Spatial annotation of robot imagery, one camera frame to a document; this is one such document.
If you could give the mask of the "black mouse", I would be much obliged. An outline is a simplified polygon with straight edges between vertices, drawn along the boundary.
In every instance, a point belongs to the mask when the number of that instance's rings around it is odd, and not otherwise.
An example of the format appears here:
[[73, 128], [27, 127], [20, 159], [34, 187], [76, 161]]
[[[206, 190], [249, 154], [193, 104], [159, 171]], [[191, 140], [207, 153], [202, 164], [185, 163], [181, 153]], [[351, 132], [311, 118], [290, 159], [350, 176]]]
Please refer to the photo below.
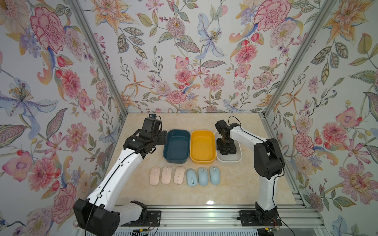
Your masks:
[[233, 155], [233, 154], [236, 154], [237, 153], [237, 150], [236, 149], [222, 149], [220, 150], [220, 154], [221, 155]]

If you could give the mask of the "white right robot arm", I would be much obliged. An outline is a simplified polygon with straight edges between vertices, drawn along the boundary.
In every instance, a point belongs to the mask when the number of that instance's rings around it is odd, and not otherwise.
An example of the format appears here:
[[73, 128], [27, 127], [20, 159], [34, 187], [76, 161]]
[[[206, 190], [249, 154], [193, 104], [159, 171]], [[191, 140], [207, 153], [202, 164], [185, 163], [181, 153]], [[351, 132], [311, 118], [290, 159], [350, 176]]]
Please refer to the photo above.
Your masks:
[[216, 149], [222, 155], [236, 154], [236, 143], [254, 152], [254, 168], [259, 175], [259, 196], [253, 211], [240, 211], [243, 226], [282, 226], [276, 204], [277, 182], [284, 176], [284, 158], [276, 139], [264, 139], [245, 130], [240, 124], [227, 124], [224, 120], [215, 124], [220, 137]]

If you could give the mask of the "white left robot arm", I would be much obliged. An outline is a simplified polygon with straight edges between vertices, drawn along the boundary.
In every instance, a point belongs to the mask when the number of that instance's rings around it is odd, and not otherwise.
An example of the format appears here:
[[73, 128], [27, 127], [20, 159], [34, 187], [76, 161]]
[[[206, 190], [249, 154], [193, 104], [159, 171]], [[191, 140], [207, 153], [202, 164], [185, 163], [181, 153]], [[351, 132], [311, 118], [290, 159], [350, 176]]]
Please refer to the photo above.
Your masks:
[[78, 226], [96, 236], [112, 236], [119, 226], [130, 222], [141, 225], [146, 222], [147, 206], [138, 201], [116, 207], [122, 188], [147, 154], [167, 142], [165, 130], [146, 132], [138, 130], [128, 137], [123, 150], [109, 173], [87, 197], [78, 199], [73, 211]]

